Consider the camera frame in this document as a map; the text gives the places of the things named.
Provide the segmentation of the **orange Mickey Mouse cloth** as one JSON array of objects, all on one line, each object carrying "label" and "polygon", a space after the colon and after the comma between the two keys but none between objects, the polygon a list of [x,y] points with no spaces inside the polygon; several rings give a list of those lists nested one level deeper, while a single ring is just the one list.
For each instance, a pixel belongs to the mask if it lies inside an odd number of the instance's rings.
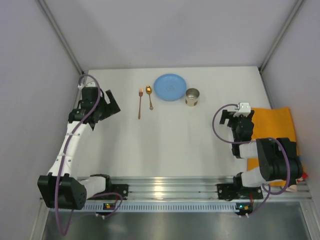
[{"label": "orange Mickey Mouse cloth", "polygon": [[254,108],[252,122],[254,124],[252,140],[259,138],[289,138],[296,142],[296,132],[290,109],[288,107],[277,109]]}]

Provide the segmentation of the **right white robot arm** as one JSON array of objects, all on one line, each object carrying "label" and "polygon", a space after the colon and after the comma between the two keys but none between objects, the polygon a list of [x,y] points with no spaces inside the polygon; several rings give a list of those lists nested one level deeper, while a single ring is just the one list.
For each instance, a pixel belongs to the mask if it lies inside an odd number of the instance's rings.
[{"label": "right white robot arm", "polygon": [[233,177],[233,187],[237,193],[253,191],[263,184],[273,181],[285,181],[289,187],[303,176],[304,170],[297,153],[297,144],[287,137],[252,139],[254,131],[252,109],[235,111],[222,110],[219,123],[231,128],[233,141],[223,140],[231,144],[233,156],[237,159],[257,159],[258,166]]}]

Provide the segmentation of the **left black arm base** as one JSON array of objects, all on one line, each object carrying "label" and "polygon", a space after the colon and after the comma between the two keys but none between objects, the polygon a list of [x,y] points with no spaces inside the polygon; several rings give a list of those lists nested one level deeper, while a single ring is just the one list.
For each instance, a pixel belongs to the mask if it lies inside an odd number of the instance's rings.
[{"label": "left black arm base", "polygon": [[128,184],[112,184],[111,192],[118,193],[123,199],[128,198],[129,185]]}]

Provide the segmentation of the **rose gold fork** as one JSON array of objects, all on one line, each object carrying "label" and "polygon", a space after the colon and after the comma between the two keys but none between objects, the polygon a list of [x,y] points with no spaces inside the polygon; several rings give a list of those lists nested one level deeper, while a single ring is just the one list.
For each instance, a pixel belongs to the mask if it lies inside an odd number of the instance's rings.
[{"label": "rose gold fork", "polygon": [[143,96],[144,90],[143,88],[139,89],[138,95],[139,95],[139,108],[138,108],[138,119],[141,119],[141,103],[142,103],[142,96]]}]

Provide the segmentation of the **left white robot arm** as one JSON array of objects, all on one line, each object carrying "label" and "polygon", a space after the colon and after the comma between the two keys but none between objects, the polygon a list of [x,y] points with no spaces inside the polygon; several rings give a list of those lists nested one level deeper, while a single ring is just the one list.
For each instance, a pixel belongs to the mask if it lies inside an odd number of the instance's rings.
[{"label": "left white robot arm", "polygon": [[97,86],[84,87],[82,99],[68,116],[67,132],[47,175],[41,175],[37,186],[49,208],[81,210],[86,201],[96,195],[112,191],[107,174],[93,174],[78,180],[81,151],[99,121],[120,112],[111,90],[102,91]]}]

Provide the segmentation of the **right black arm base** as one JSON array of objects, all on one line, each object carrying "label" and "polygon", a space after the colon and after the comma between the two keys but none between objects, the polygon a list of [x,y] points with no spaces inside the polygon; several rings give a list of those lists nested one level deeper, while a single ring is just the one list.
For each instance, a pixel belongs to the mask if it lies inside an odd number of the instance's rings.
[{"label": "right black arm base", "polygon": [[263,199],[261,187],[239,187],[233,183],[220,183],[216,185],[219,200],[254,200]]}]

